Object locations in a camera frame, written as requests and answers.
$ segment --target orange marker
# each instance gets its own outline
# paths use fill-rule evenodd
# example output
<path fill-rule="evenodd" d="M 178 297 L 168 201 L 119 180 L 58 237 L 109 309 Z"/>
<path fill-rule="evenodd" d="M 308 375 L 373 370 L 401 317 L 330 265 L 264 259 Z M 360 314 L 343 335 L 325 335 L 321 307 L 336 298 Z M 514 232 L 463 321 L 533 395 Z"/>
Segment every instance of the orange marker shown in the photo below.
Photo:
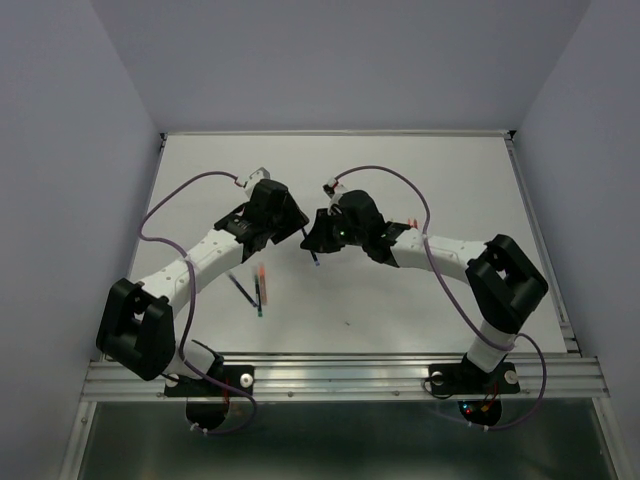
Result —
<path fill-rule="evenodd" d="M 260 264 L 260 299 L 262 300 L 262 304 L 267 304 L 267 278 L 265 275 L 264 264 Z"/>

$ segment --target wire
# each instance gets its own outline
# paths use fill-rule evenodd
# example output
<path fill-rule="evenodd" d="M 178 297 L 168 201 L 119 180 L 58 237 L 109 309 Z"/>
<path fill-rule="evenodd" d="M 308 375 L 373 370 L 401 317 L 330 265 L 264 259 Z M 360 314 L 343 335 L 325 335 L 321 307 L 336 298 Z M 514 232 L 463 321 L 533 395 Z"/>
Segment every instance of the wire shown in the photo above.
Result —
<path fill-rule="evenodd" d="M 174 250 L 178 251 L 178 253 L 180 253 L 180 255 L 182 255 L 183 257 L 186 258 L 188 256 L 187 251 L 184 248 L 182 248 L 179 244 L 174 242 L 173 240 L 170 240 L 170 239 L 164 238 L 164 237 L 147 237 L 144 233 L 142 233 L 142 230 L 143 230 L 145 224 L 153 216 L 153 214 L 155 214 L 158 210 L 160 210 L 160 208 L 162 208 L 169 200 L 171 200 L 178 193 L 180 193 L 182 190 L 187 188 L 189 185 L 191 185 L 195 181 L 200 180 L 201 178 L 204 178 L 204 177 L 211 177 L 211 176 L 229 177 L 234 182 L 236 182 L 238 180 L 238 177 L 236 175 L 233 175 L 233 174 L 228 173 L 228 172 L 223 172 L 223 171 L 205 172 L 205 173 L 201 173 L 199 175 L 196 175 L 195 177 L 191 178 L 190 180 L 187 180 L 182 185 L 180 185 L 178 188 L 176 188 L 174 191 L 169 193 L 169 195 L 167 195 L 165 198 L 160 200 L 160 202 L 155 207 L 153 207 L 151 210 L 149 210 L 149 212 L 142 219 L 142 222 L 140 222 L 140 228 L 138 229 L 138 237 L 140 237 L 140 239 L 144 240 L 145 242 L 157 242 L 157 243 L 163 243 L 165 245 L 169 245 L 171 248 L 173 248 Z M 227 385 L 227 384 L 225 384 L 223 382 L 220 382 L 219 380 L 216 380 L 215 378 L 210 377 L 209 375 L 207 375 L 203 371 L 199 370 L 189 360 L 187 360 L 187 358 L 185 356 L 185 353 L 184 353 L 184 347 L 185 347 L 185 344 L 187 342 L 187 336 L 189 335 L 189 331 L 191 330 L 191 325 L 193 324 L 193 318 L 195 317 L 195 313 L 196 313 L 196 292 L 197 292 L 197 288 L 196 288 L 196 272 L 195 272 L 194 266 L 193 266 L 193 264 L 191 263 L 190 260 L 186 260 L 185 263 L 187 264 L 187 270 L 189 272 L 189 313 L 187 314 L 186 326 L 184 327 L 184 333 L 182 334 L 182 338 L 180 339 L 180 344 L 178 346 L 178 356 L 180 357 L 182 362 L 187 366 L 187 368 L 189 368 L 193 373 L 198 375 L 200 378 L 202 378 L 203 380 L 206 380 L 207 382 L 211 383 L 212 385 L 215 385 L 216 387 L 218 387 L 218 388 L 220 388 L 222 390 L 226 390 L 228 392 L 232 392 L 232 393 L 234 393 L 234 394 L 236 394 L 238 396 L 241 396 L 241 397 L 244 397 L 244 398 L 248 399 L 249 402 L 251 402 L 251 405 L 253 406 L 253 410 L 252 410 L 251 415 L 249 416 L 249 418 L 247 420 L 245 420 L 242 424 L 237 425 L 235 427 L 227 428 L 227 429 L 224 429 L 224 430 L 213 430 L 213 431 L 208 431 L 208 430 L 202 429 L 202 428 L 198 427 L 197 425 L 192 425 L 192 428 L 194 428 L 195 430 L 198 430 L 199 432 L 201 432 L 201 433 L 203 433 L 205 435 L 224 435 L 224 434 L 227 434 L 227 433 L 237 432 L 238 430 L 241 430 L 241 429 L 247 427 L 253 421 L 253 419 L 256 416 L 256 413 L 258 412 L 258 404 L 255 401 L 255 399 L 251 395 L 249 395 L 248 393 L 243 392 L 240 389 L 234 388 L 234 387 L 232 387 L 230 385 Z"/>
<path fill-rule="evenodd" d="M 476 327 L 473 324 L 473 321 L 471 320 L 471 318 L 469 318 L 467 313 L 462 308 L 462 305 L 460 305 L 458 300 L 453 295 L 453 292 L 451 292 L 451 290 L 449 289 L 449 286 L 447 285 L 447 282 L 444 280 L 442 272 L 440 272 L 440 268 L 438 267 L 438 264 L 436 263 L 435 259 L 433 258 L 433 254 L 431 252 L 431 247 L 429 246 L 429 239 L 427 237 L 427 229 L 429 228 L 429 222 L 431 221 L 431 210 L 429 209 L 429 205 L 427 204 L 426 198 L 424 197 L 422 192 L 418 189 L 418 187 L 416 187 L 416 185 L 411 180 L 406 178 L 404 175 L 401 175 L 400 173 L 396 172 L 395 170 L 392 170 L 392 169 L 387 168 L 387 167 L 379 166 L 379 165 L 363 165 L 363 166 L 360 166 L 360 167 L 350 168 L 349 170 L 345 170 L 341 174 L 337 175 L 335 178 L 336 178 L 336 180 L 340 180 L 342 177 L 344 177 L 346 175 L 349 175 L 350 173 L 359 172 L 359 171 L 362 171 L 362 170 L 381 170 L 383 172 L 390 173 L 391 175 L 399 178 L 404 183 L 409 185 L 409 187 L 411 187 L 411 189 L 418 195 L 418 198 L 420 198 L 420 202 L 422 202 L 422 206 L 424 207 L 424 210 L 425 210 L 425 213 L 426 213 L 426 216 L 427 216 L 427 218 L 425 219 L 425 222 L 424 222 L 424 226 L 422 227 L 422 237 L 424 239 L 424 249 L 425 249 L 425 252 L 427 254 L 427 258 L 429 259 L 429 263 L 431 264 L 431 268 L 433 269 L 433 273 L 435 274 L 436 278 L 438 279 L 438 282 L 442 286 L 442 289 L 446 293 L 447 297 L 449 297 L 449 300 L 451 301 L 451 303 L 453 304 L 455 309 L 458 311 L 458 313 L 460 314 L 462 319 L 466 322 L 466 324 L 469 326 L 469 328 L 471 328 L 473 333 L 475 333 L 478 338 L 480 338 L 483 342 L 485 342 L 490 347 L 493 347 L 493 348 L 495 348 L 497 350 L 501 350 L 503 352 L 510 352 L 511 350 L 513 350 L 513 348 L 514 348 L 514 344 L 513 343 L 511 345 L 500 345 L 500 344 L 495 343 L 495 342 L 491 341 L 490 339 L 488 339 L 478 329 L 478 327 Z M 484 427 L 483 426 L 482 428 L 486 428 L 486 429 L 489 429 L 489 430 L 505 430 L 507 428 L 513 427 L 515 425 L 518 425 L 518 424 L 524 422 L 529 417 L 531 417 L 531 415 L 533 415 L 536 412 L 536 410 L 538 410 L 538 408 L 540 408 L 540 404 L 541 404 L 542 399 L 544 397 L 544 392 L 545 392 L 545 390 L 547 388 L 547 363 L 545 362 L 544 355 L 542 354 L 542 350 L 540 349 L 538 344 L 533 340 L 533 338 L 531 338 L 526 333 L 518 333 L 515 336 L 515 338 L 518 338 L 518 337 L 522 337 L 522 338 L 527 339 L 529 341 L 529 343 L 531 343 L 531 345 L 533 345 L 533 348 L 536 350 L 536 352 L 538 353 L 538 356 L 540 357 L 540 364 L 542 366 L 542 385 L 540 386 L 540 394 L 538 395 L 538 398 L 536 399 L 536 402 L 534 403 L 533 407 L 531 407 L 531 410 L 529 410 L 529 412 L 527 412 L 525 415 L 523 415 L 519 419 L 514 420 L 513 422 L 506 423 L 504 425 L 493 426 L 493 427 Z M 460 420 L 460 419 L 457 419 L 457 418 L 452 418 L 452 417 L 449 417 L 447 415 L 442 415 L 442 414 L 439 414 L 439 415 L 443 416 L 445 418 L 449 418 L 452 421 L 457 421 L 457 422 L 464 423 L 464 424 L 468 423 L 468 422 L 466 422 L 464 420 Z"/>
<path fill-rule="evenodd" d="M 395 170 L 392 170 L 392 169 L 387 168 L 387 167 L 382 167 L 382 166 L 379 166 L 379 165 L 363 165 L 361 167 L 351 168 L 349 170 L 346 170 L 346 171 L 342 172 L 339 175 L 336 175 L 335 178 L 336 178 L 336 180 L 340 180 L 342 177 L 344 177 L 344 176 L 346 176 L 346 175 L 348 175 L 350 173 L 359 172 L 361 170 L 382 170 L 383 172 L 390 173 L 391 175 L 399 178 L 404 183 L 409 185 L 409 187 L 411 187 L 411 189 L 414 192 L 416 192 L 416 194 L 418 195 L 418 198 L 420 198 L 420 202 L 422 202 L 422 206 L 424 207 L 424 210 L 425 210 L 425 212 L 427 214 L 427 218 L 426 218 L 426 220 L 424 222 L 424 225 L 422 227 L 422 237 L 423 237 L 423 240 L 424 240 L 424 249 L 425 249 L 425 251 L 427 253 L 427 258 L 429 259 L 429 263 L 431 264 L 431 268 L 433 270 L 433 273 L 436 276 L 436 278 L 438 279 L 438 282 L 440 283 L 440 286 L 444 290 L 444 293 L 447 295 L 447 297 L 449 297 L 449 300 L 451 301 L 451 304 L 458 311 L 458 313 L 460 314 L 462 319 L 466 322 L 466 324 L 469 326 L 469 328 L 471 330 L 473 330 L 473 333 L 475 333 L 476 336 L 478 336 L 484 343 L 486 343 L 490 347 L 495 348 L 496 350 L 501 350 L 503 352 L 510 352 L 511 350 L 513 350 L 513 344 L 511 344 L 511 345 L 500 345 L 499 343 L 495 343 L 494 341 L 492 341 L 489 338 L 487 338 L 478 329 L 478 327 L 476 327 L 474 325 L 474 323 L 471 320 L 471 318 L 469 318 L 467 313 L 462 308 L 462 305 L 460 305 L 460 302 L 458 302 L 458 299 L 453 295 L 453 292 L 449 289 L 449 286 L 447 285 L 447 282 L 445 281 L 444 276 L 442 275 L 442 272 L 440 271 L 440 267 L 438 267 L 438 264 L 436 263 L 436 260 L 433 257 L 433 253 L 431 252 L 431 247 L 429 246 L 429 239 L 427 237 L 427 229 L 429 228 L 429 223 L 431 222 L 431 210 L 429 209 L 429 205 L 427 204 L 426 198 L 424 197 L 422 192 L 418 189 L 418 187 L 416 187 L 415 184 L 411 180 L 409 180 L 407 177 L 405 177 L 404 175 L 399 174 Z"/>

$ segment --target wall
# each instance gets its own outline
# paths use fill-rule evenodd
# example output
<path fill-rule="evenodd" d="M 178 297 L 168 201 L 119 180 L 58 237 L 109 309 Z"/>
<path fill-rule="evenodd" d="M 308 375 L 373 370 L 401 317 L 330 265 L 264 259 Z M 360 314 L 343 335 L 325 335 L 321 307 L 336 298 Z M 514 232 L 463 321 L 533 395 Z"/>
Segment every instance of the wall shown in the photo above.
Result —
<path fill-rule="evenodd" d="M 516 145 L 578 340 L 640 472 L 640 3 L 589 8 Z"/>
<path fill-rule="evenodd" d="M 519 125 L 585 0 L 92 0 L 162 131 Z"/>
<path fill-rule="evenodd" d="M 91 5 L 0 15 L 0 476 L 57 477 L 159 148 Z"/>

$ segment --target robotic arm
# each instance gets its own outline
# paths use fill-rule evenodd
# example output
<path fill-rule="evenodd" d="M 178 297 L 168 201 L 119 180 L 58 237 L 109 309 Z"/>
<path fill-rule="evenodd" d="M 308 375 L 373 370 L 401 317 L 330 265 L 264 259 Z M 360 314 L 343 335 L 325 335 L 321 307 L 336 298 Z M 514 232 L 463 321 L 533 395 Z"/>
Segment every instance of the robotic arm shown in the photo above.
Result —
<path fill-rule="evenodd" d="M 324 185 L 329 207 L 316 212 L 316 220 L 301 248 L 317 253 L 337 252 L 345 245 L 360 246 L 375 262 L 399 268 L 433 271 L 422 232 L 407 224 L 384 220 L 373 199 L 362 190 L 348 191 L 335 179 Z M 439 272 L 468 284 L 484 317 L 480 332 L 504 348 L 476 338 L 461 364 L 439 365 L 439 378 L 431 380 L 434 393 L 476 394 L 504 382 L 513 368 L 503 360 L 515 335 L 548 291 L 535 266 L 505 235 L 489 242 L 428 236 Z M 502 393 L 517 393 L 506 383 Z"/>
<path fill-rule="evenodd" d="M 107 298 L 96 345 L 143 380 L 164 373 L 199 378 L 176 352 L 174 316 L 189 302 L 187 260 L 194 266 L 201 291 L 219 275 L 244 263 L 271 240 L 274 244 L 304 227 L 287 187 L 260 169 L 243 182 L 249 201 L 214 224 L 186 258 L 132 283 L 116 282 Z M 198 369 L 217 377 L 222 357 L 200 343 L 189 343 L 189 358 Z"/>

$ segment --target black mounting plate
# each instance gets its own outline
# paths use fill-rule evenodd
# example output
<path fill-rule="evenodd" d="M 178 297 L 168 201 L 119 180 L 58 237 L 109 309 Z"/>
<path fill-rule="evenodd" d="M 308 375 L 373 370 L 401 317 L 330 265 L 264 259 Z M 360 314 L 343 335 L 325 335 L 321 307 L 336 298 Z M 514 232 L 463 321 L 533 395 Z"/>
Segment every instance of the black mounting plate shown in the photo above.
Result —
<path fill-rule="evenodd" d="M 509 383 L 505 374 L 513 378 Z M 491 374 L 489 381 L 479 381 L 477 377 L 470 376 L 468 371 L 460 363 L 441 363 L 429 366 L 429 389 L 431 393 L 439 397 L 447 395 L 485 395 L 487 389 L 498 384 L 500 395 L 520 393 L 520 384 L 517 381 L 516 367 L 513 363 L 502 362 Z"/>
<path fill-rule="evenodd" d="M 240 377 L 248 373 L 254 377 L 255 368 L 253 365 L 225 365 L 222 370 L 222 375 L 216 380 L 220 380 L 222 383 L 226 383 L 231 387 L 237 388 L 249 395 L 253 395 L 253 385 L 250 387 L 243 387 L 240 385 Z M 206 380 L 194 380 L 189 377 L 179 377 L 180 380 L 175 387 L 164 387 L 165 397 L 171 398 L 222 398 L 225 396 L 224 389 L 212 385 Z M 229 397 L 239 397 L 240 395 L 234 392 L 227 392 Z"/>

